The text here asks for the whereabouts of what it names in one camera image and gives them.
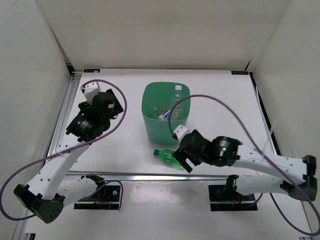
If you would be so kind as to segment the green plastic bottle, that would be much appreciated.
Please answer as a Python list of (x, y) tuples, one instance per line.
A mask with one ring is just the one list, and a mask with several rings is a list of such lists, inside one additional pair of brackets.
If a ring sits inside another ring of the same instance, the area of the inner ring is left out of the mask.
[(170, 167), (179, 171), (183, 171), (182, 165), (174, 158), (175, 151), (171, 149), (155, 149), (153, 155), (159, 159), (166, 167)]

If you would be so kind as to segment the clear plastic bottle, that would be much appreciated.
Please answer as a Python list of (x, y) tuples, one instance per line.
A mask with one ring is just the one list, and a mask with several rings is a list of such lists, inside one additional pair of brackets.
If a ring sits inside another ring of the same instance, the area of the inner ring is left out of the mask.
[[(173, 107), (175, 106), (174, 110), (171, 111), (171, 119), (174, 121), (180, 121), (185, 118), (185, 109), (186, 109), (185, 102), (183, 101), (183, 102), (179, 103), (179, 101), (183, 98), (184, 98), (183, 86), (182, 85), (175, 85), (174, 93), (171, 97), (171, 105)], [(181, 118), (180, 119), (175, 118), (175, 110), (181, 111)]]

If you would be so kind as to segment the blue label plastic bottle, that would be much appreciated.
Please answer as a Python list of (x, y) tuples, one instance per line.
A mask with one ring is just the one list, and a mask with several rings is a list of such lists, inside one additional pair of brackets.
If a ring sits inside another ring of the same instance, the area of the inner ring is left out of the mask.
[(170, 114), (171, 114), (171, 110), (166, 109), (164, 112), (162, 112), (159, 116), (156, 117), (156, 120), (167, 121), (170, 117)]

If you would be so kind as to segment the orange juice bottle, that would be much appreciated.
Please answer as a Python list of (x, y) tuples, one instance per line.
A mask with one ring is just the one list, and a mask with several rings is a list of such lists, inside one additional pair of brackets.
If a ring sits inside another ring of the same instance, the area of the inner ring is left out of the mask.
[(175, 115), (175, 118), (179, 120), (181, 118), (181, 111), (179, 109), (175, 110), (174, 115)]

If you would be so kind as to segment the clear bottle red blue label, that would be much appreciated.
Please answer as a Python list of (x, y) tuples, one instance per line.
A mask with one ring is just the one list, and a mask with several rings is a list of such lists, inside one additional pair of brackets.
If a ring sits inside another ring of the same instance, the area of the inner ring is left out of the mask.
[(161, 115), (162, 111), (159, 110), (157, 107), (154, 107), (152, 110), (152, 115), (153, 118), (156, 119), (157, 117), (159, 117)]

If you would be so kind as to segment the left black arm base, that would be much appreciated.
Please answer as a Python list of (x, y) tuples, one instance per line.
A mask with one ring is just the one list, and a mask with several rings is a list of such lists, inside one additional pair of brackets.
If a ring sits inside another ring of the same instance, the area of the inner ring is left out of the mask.
[(124, 186), (119, 180), (105, 180), (89, 174), (81, 179), (91, 179), (97, 184), (96, 192), (74, 203), (75, 210), (120, 210), (123, 202)]

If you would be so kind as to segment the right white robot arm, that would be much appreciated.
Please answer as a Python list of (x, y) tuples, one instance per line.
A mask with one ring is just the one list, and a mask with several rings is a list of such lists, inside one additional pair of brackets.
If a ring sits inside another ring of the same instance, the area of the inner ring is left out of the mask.
[(312, 155), (302, 158), (284, 157), (273, 153), (259, 153), (237, 139), (218, 136), (212, 141), (205, 139), (197, 130), (189, 131), (180, 125), (173, 136), (179, 147), (173, 154), (182, 167), (190, 173), (202, 163), (215, 167), (246, 168), (257, 176), (230, 175), (224, 193), (230, 200), (254, 193), (280, 193), (299, 201), (314, 201), (318, 186), (315, 173), (317, 159)]

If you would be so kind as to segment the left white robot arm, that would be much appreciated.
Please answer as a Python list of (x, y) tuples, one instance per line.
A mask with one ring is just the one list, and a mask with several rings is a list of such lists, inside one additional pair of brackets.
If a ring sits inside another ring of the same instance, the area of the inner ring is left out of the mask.
[(66, 128), (56, 156), (26, 184), (18, 184), (13, 193), (22, 205), (44, 223), (53, 222), (63, 208), (83, 199), (100, 200), (105, 194), (105, 179), (95, 174), (82, 176), (62, 185), (66, 174), (78, 158), (111, 126), (124, 109), (111, 89), (100, 91), (81, 102), (79, 113)]

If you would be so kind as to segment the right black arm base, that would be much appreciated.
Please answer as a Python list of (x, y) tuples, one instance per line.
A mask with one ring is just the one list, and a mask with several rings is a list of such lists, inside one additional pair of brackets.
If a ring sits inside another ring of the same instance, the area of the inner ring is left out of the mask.
[(238, 175), (230, 175), (225, 184), (210, 183), (208, 195), (211, 212), (257, 211), (257, 200), (253, 193), (243, 195), (236, 191)]

